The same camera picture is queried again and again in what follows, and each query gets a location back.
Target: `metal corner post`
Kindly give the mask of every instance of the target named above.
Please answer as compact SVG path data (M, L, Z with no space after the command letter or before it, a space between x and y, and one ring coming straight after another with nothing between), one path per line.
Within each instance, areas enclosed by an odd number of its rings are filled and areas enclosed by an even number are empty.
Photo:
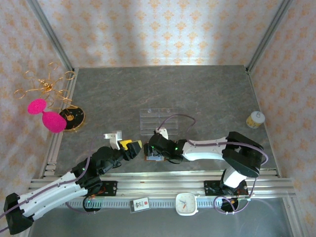
M254 55L252 56L250 63L246 67L246 70L248 73L250 73L254 69L256 63L258 62L259 58L263 54L267 45L269 44L272 36L274 35L275 31L277 30L277 27L279 26L283 17L287 13L287 10L291 6L292 2L293 2L293 0L283 0L283 2L281 3L279 9L276 12L276 15L274 16L274 18L270 24L270 26L268 27L267 31L265 32L258 48L256 49Z
M67 68L68 71L73 71L74 68L69 61L63 47L61 46L57 36L55 35L52 26L50 25L48 19L46 18L40 4L37 0L27 0L31 9L33 10L35 16L39 20L41 26L45 30L48 38L50 39L51 43L53 44L57 54L59 55L61 61L63 62L64 66Z

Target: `black disc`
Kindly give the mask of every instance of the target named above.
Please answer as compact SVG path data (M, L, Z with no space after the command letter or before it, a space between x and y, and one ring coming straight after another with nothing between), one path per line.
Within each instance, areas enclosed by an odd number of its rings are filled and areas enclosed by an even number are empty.
M75 130L84 121L84 112L81 108L65 108L59 113L66 122L66 131Z

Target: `gray table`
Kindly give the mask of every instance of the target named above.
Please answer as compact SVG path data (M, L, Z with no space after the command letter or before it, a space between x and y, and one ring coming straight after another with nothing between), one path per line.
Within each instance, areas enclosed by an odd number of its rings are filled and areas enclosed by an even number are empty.
M86 113L85 124L77 132L64 132L55 174L64 174L84 160L91 138L122 130L123 139L141 139L140 109L177 108L180 113L197 119L189 137L212 140L237 131L261 144L270 157L263 168L276 168L264 126L249 128L245 121L259 110L243 66L165 66L134 68L80 69L73 104ZM185 138L191 121L179 118L179 134L170 139ZM99 139L93 151L109 145ZM185 170L222 170L227 164L219 160L197 160L173 165L144 161L141 154L110 172L159 172Z
M129 209L107 209L80 215L56 208L38 219L29 237L291 237L281 198L253 199L235 215L200 209L179 216L174 209L151 209L130 214Z

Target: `clear plastic holder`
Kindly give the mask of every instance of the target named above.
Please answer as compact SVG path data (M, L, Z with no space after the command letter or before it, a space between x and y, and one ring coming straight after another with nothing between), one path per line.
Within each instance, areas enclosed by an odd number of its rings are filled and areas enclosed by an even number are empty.
M140 109L140 134L153 135L154 130L171 115L177 114L178 109ZM177 135L179 130L178 117L168 120L163 127L167 128L168 135Z

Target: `gold wire decoration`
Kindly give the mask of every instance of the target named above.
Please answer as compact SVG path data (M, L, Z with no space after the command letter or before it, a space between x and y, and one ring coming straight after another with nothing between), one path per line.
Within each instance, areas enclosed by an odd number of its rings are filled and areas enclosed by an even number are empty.
M47 109L51 110L60 110L60 115L64 117L67 123L73 121L74 119L79 119L79 122L76 122L75 125L71 124L71 128L66 127L66 130L74 130L79 127L84 120L83 110L78 106L72 104L72 100L69 99L70 91L66 89L57 89L57 85L60 83L64 83L65 81L73 80L75 78L75 73L73 71L67 71L63 74L62 77L57 80L52 79L52 73L59 67L59 65L55 62L51 62L47 65L48 67L48 76L47 78L39 79L36 76L36 72L32 70L28 70L23 74L23 78L26 80L30 80L32 84L32 88L30 89L18 89L14 92L13 96L16 99L22 99L27 94L33 93L35 91L39 92L39 98L44 99L47 102ZM54 107L55 104L60 104L60 107ZM62 109L63 104L67 105L67 108Z

